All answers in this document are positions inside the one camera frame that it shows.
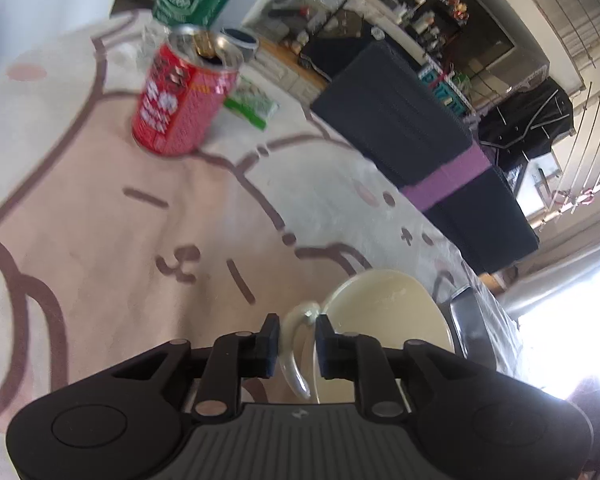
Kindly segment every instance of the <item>green bottle label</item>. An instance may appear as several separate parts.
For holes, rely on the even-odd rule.
[[[169,27],[190,23],[209,27],[228,0],[156,0],[154,18]]]

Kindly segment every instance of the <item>red soda can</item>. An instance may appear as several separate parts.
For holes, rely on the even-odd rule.
[[[224,34],[175,28],[155,56],[131,123],[138,144],[165,156],[199,147],[242,62]]]

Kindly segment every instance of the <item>cartoon bear print tablecloth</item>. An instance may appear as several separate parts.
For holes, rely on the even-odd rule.
[[[471,283],[500,370],[518,373],[515,328],[459,251],[252,69],[281,105],[265,131],[222,110],[189,156],[136,145],[147,19],[121,15],[0,72],[0,479],[16,478],[4,432],[24,404],[172,338],[257,330],[365,269],[402,270],[436,301]],[[245,386],[292,400],[280,376]]]

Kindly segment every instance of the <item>green plastic wrapper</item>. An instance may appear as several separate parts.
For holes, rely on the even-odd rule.
[[[243,76],[240,76],[238,84],[225,99],[224,106],[242,115],[259,130],[267,127],[267,121],[280,107],[277,102]]]

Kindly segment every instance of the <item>white mug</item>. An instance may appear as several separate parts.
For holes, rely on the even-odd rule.
[[[321,305],[314,301],[301,303],[282,321],[278,362],[286,382],[304,400],[353,400],[350,381],[327,381],[320,376],[313,330],[304,343],[302,372],[298,368],[294,355],[296,334],[302,325],[312,328],[320,314],[329,316],[337,333],[370,335],[385,348],[402,348],[408,339],[422,339],[454,351],[445,318],[420,282],[397,270],[367,270],[349,278]]]

